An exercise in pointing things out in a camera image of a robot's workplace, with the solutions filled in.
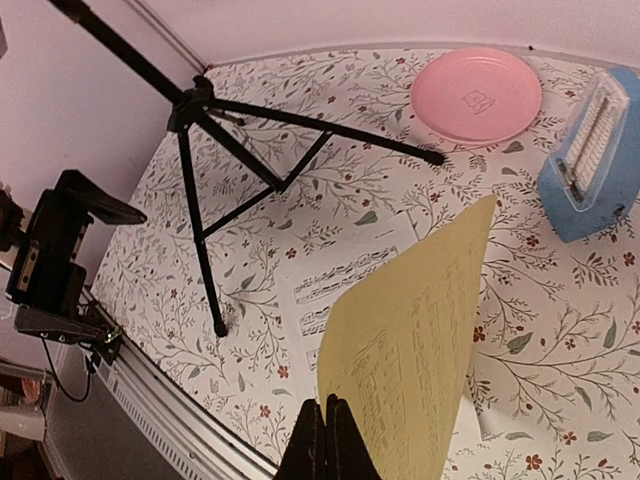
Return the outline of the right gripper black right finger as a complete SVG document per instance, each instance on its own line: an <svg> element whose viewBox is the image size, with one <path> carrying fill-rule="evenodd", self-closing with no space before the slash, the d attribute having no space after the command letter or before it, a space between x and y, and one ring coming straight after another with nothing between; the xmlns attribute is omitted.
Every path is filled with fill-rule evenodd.
<svg viewBox="0 0 640 480"><path fill-rule="evenodd" d="M326 478L380 480L348 402L331 394L326 403Z"/></svg>

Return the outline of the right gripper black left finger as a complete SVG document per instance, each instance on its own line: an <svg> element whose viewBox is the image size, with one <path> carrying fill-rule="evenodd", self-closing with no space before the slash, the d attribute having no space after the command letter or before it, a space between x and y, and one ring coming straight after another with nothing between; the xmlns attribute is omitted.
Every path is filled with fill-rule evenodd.
<svg viewBox="0 0 640 480"><path fill-rule="evenodd" d="M324 479L325 440L320 406L314 399L305 400L282 457L282 479Z"/></svg>

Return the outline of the yellow sheet music page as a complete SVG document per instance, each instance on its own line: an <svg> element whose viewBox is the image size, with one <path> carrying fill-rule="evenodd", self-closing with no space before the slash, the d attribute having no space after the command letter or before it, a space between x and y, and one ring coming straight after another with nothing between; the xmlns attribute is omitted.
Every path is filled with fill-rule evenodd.
<svg viewBox="0 0 640 480"><path fill-rule="evenodd" d="M384 479L438 479L466 384L496 198L378 267L331 308L318 395L347 401Z"/></svg>

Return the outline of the white sheet music page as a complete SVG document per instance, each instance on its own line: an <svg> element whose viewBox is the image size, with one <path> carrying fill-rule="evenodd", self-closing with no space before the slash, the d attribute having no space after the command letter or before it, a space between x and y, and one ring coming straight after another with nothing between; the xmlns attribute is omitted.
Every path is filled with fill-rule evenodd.
<svg viewBox="0 0 640 480"><path fill-rule="evenodd" d="M329 313L337 298L418 242L405 212L359 227L333 245L287 260L275 274L283 327L289 341L296 397L317 396L316 363Z"/></svg>

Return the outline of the blue metronome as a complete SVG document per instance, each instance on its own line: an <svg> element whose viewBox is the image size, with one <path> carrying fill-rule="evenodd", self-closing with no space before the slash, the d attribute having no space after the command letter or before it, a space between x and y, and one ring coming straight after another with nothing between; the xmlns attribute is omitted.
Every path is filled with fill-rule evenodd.
<svg viewBox="0 0 640 480"><path fill-rule="evenodd" d="M617 66L596 74L537 178L543 209L570 243L627 216L639 193L639 77Z"/></svg>

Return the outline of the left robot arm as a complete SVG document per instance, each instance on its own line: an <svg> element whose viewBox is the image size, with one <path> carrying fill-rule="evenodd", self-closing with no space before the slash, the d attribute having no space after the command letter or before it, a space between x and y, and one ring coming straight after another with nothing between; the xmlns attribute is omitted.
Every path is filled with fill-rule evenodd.
<svg viewBox="0 0 640 480"><path fill-rule="evenodd" d="M1 192L1 266L6 296L17 305L72 317L86 279L77 256L88 227L138 225L147 216L110 196L78 170L65 170L28 213Z"/></svg>

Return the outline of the floral table mat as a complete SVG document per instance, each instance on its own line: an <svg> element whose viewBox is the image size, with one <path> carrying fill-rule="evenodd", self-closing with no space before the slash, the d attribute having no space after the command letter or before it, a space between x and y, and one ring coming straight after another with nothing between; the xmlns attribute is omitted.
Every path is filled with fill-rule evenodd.
<svg viewBox="0 0 640 480"><path fill-rule="evenodd" d="M562 242L536 178L597 68L528 55L542 105L511 141L463 146L423 130L409 91L437 49L333 50L210 71L219 97L380 132L444 152L434 167L342 138L283 194L212 234L207 246L229 325L213 331L188 216L176 138L167 135L133 195L148 217L119 228L93 295L162 386L176 413L229 433L224 473L271 476L313 362L280 308L282 272L332 260L343 241L397 214L424 237L491 194L497 200L480 280L470 395L446 479L635 479L639 475L639 215Z"/></svg>

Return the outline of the pink plate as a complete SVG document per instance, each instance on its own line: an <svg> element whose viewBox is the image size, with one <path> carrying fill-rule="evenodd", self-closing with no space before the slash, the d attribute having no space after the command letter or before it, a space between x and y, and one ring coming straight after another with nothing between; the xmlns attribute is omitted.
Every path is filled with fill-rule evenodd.
<svg viewBox="0 0 640 480"><path fill-rule="evenodd" d="M464 48L429 62L410 89L416 118L439 137L484 146L509 140L542 104L537 74L519 57L492 48Z"/></svg>

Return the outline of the front aluminium rail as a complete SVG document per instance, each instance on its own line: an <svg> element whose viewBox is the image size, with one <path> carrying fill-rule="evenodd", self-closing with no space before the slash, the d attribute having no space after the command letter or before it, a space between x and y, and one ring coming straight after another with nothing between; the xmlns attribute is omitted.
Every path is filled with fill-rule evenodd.
<svg viewBox="0 0 640 480"><path fill-rule="evenodd" d="M271 479L278 466L214 418L126 334L96 369L109 395L183 479Z"/></svg>

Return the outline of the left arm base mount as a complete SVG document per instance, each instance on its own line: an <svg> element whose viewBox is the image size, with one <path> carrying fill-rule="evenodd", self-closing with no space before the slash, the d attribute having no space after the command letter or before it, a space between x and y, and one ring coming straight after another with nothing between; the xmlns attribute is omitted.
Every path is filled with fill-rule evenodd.
<svg viewBox="0 0 640 480"><path fill-rule="evenodd" d="M105 316L95 304L75 318L20 306L14 328L25 335L66 345L86 344L109 366L118 356L122 344L121 329Z"/></svg>

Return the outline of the left aluminium frame post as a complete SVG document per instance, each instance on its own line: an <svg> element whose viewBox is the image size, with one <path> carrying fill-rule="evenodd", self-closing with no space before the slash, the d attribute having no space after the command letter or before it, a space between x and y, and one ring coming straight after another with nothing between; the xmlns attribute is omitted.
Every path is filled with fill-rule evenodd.
<svg viewBox="0 0 640 480"><path fill-rule="evenodd" d="M198 73L206 73L209 64L156 12L147 1L124 0L123 3L150 27L185 63Z"/></svg>

